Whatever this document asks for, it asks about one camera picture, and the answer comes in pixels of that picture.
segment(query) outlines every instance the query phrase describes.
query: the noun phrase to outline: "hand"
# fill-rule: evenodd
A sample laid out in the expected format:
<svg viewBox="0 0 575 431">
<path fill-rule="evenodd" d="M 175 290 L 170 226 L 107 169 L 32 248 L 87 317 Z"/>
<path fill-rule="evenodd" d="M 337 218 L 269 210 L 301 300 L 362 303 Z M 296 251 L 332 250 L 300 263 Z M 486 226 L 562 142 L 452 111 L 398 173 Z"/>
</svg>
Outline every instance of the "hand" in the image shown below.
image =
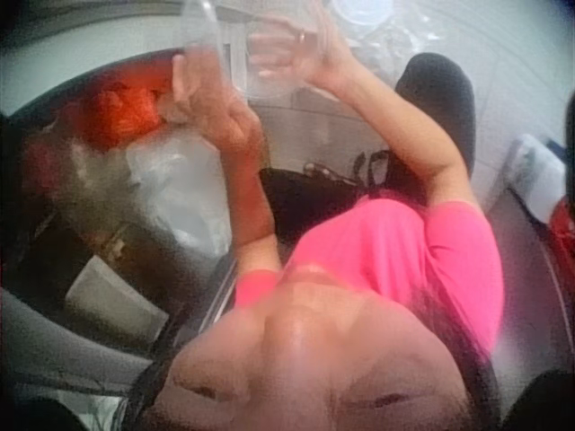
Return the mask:
<svg viewBox="0 0 575 431">
<path fill-rule="evenodd" d="M 217 52 L 189 49 L 173 58 L 172 68 L 173 98 L 200 134 L 227 159 L 259 160 L 260 119 L 224 77 Z"/>
<path fill-rule="evenodd" d="M 312 0 L 312 6 L 319 32 L 306 31 L 284 17 L 261 17 L 282 33 L 253 34 L 250 47 L 255 54 L 250 62 L 261 67 L 261 77 L 298 78 L 337 93 L 356 60 L 320 0 Z"/>
</svg>

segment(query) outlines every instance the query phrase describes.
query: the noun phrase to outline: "dark hair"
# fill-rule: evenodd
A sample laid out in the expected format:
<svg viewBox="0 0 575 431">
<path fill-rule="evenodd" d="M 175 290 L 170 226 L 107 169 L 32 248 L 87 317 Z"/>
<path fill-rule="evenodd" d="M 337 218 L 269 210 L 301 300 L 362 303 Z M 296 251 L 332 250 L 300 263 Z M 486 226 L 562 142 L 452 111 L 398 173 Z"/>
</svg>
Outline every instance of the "dark hair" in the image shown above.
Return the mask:
<svg viewBox="0 0 575 431">
<path fill-rule="evenodd" d="M 498 429 L 499 393 L 489 353 L 477 343 L 470 325 L 461 317 L 445 288 L 440 283 L 432 283 L 419 289 L 410 308 L 446 345 L 463 377 L 470 403 L 462 408 L 464 411 L 457 418 L 456 429 Z M 154 404 L 178 352 L 179 349 L 159 358 L 137 378 L 126 403 L 118 410 L 119 414 L 114 421 L 115 430 L 138 429 L 142 413 Z"/>
</svg>

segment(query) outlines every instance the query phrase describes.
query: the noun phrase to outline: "floor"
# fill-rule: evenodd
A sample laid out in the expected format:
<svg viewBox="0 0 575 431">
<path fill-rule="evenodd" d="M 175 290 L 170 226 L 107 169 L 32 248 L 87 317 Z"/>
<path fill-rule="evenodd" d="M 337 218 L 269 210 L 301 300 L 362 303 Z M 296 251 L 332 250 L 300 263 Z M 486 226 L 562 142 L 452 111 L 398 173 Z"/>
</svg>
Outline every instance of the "floor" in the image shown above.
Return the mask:
<svg viewBox="0 0 575 431">
<path fill-rule="evenodd" d="M 478 125 L 472 183 L 489 208 L 503 190 L 500 173 L 515 137 L 530 133 L 564 145 L 575 88 L 573 15 L 560 0 L 414 0 L 410 10 L 427 17 L 426 28 L 438 37 L 418 50 L 452 58 L 472 80 Z M 301 170 L 315 160 L 349 174 L 356 155 L 381 144 L 352 112 L 309 90 L 254 105 L 276 167 Z"/>
</svg>

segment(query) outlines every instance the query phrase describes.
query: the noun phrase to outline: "pink t-shirt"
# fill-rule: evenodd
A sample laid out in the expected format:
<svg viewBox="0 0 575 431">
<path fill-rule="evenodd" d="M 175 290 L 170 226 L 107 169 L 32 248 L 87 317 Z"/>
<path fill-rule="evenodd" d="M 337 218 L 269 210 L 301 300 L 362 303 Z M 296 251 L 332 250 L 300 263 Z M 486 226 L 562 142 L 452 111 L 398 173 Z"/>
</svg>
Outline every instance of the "pink t-shirt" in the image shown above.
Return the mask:
<svg viewBox="0 0 575 431">
<path fill-rule="evenodd" d="M 500 255 L 485 216 L 468 204 L 418 210 L 400 200 L 363 199 L 306 233 L 287 265 L 310 263 L 407 307 L 434 277 L 480 345 L 494 347 L 504 301 Z M 236 305 L 257 301 L 278 279 L 271 271 L 244 275 Z"/>
</svg>

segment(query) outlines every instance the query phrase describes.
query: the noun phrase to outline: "pink shirt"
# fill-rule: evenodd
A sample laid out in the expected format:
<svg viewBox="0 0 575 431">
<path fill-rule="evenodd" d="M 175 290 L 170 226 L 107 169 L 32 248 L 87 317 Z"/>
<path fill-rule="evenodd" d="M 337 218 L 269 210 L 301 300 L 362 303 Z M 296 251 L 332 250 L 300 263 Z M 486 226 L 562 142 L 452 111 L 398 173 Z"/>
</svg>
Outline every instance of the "pink shirt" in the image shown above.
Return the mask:
<svg viewBox="0 0 575 431">
<path fill-rule="evenodd" d="M 357 289 L 409 307 L 434 277 L 492 351 L 503 309 L 500 255 L 485 216 L 463 202 L 418 211 L 390 198 L 362 200 L 306 233 L 287 264 L 314 263 Z M 238 280 L 238 306 L 257 301 L 279 274 L 254 271 Z"/>
</svg>

